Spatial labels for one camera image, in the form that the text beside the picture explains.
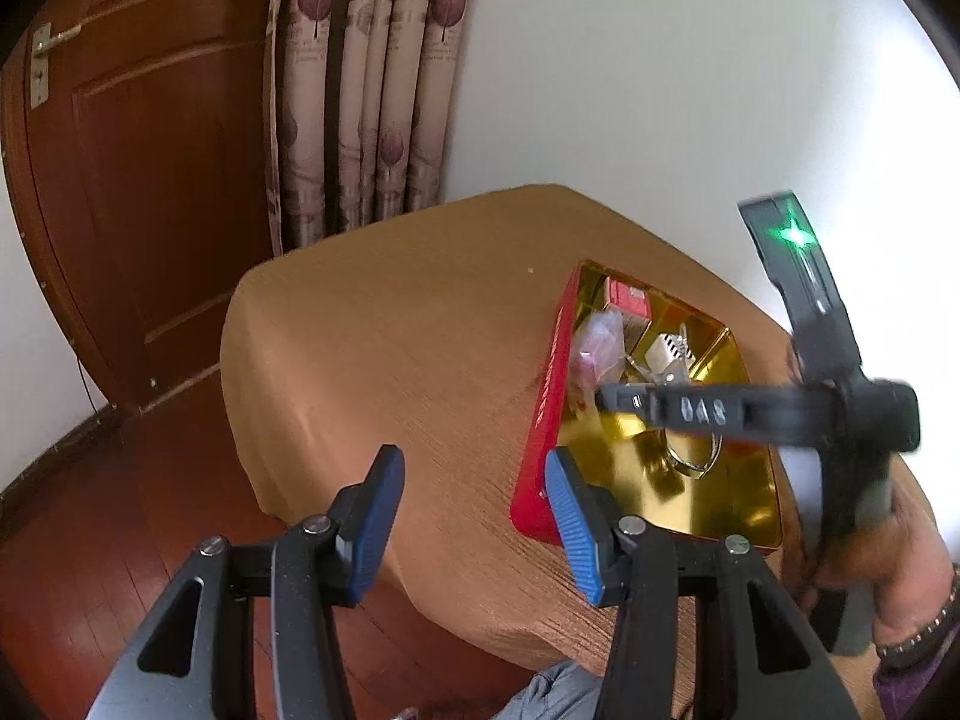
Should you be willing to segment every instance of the blue gripper pad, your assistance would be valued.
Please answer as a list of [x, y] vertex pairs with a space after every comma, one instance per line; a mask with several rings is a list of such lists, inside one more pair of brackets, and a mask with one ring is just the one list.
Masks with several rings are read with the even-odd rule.
[[404, 479], [403, 453], [393, 445], [381, 446], [367, 478], [360, 485], [350, 517], [340, 528], [337, 549], [349, 563], [347, 595], [354, 604], [360, 602], [376, 581], [400, 507]]
[[[578, 478], [571, 480], [574, 474]], [[600, 546], [590, 531], [587, 514], [577, 500], [575, 485], [586, 485], [579, 478], [580, 471], [573, 464], [568, 450], [559, 447], [550, 451], [546, 456], [545, 477], [547, 500], [557, 520], [573, 579], [582, 594], [587, 596], [587, 601], [598, 605], [604, 590], [600, 577]]]

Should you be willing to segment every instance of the wall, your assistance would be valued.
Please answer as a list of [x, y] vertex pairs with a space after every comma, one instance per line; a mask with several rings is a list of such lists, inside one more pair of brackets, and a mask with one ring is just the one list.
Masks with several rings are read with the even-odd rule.
[[445, 197], [566, 184], [785, 323], [736, 202], [794, 190], [867, 372], [918, 391], [907, 461], [960, 554], [960, 91], [902, 1], [474, 0], [469, 18]]
[[[88, 384], [102, 408], [104, 397]], [[90, 413], [77, 359], [21, 245], [0, 167], [0, 490]]]

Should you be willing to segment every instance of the silver bracelet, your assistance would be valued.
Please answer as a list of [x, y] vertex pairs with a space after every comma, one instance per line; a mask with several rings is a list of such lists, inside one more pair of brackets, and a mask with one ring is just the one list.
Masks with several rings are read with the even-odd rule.
[[883, 661], [883, 666], [907, 668], [918, 664], [929, 653], [939, 648], [947, 635], [947, 629], [949, 628], [947, 623], [955, 616], [957, 595], [960, 595], [960, 566], [954, 565], [950, 594], [937, 616], [908, 640], [899, 642], [899, 644], [877, 647], [877, 654]]

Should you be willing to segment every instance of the green light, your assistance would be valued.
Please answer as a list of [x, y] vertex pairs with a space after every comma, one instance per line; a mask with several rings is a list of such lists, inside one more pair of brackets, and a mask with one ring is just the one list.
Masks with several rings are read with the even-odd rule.
[[803, 228], [798, 227], [797, 220], [791, 218], [790, 226], [776, 230], [776, 237], [795, 245], [797, 248], [807, 248], [816, 244], [817, 239], [813, 233], [809, 233]]

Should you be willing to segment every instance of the screw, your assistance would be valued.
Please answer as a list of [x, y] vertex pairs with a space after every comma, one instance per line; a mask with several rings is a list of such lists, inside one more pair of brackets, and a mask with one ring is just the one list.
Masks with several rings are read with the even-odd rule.
[[227, 540], [223, 536], [208, 536], [200, 542], [200, 555], [213, 557], [227, 549]]
[[330, 530], [330, 518], [326, 514], [314, 514], [313, 517], [304, 519], [304, 531], [317, 536], [318, 533], [326, 533]]
[[643, 517], [637, 517], [635, 514], [627, 514], [627, 517], [621, 517], [616, 523], [627, 536], [639, 536], [647, 529], [647, 522]]
[[746, 555], [750, 552], [750, 541], [739, 533], [731, 533], [723, 543], [731, 555]]

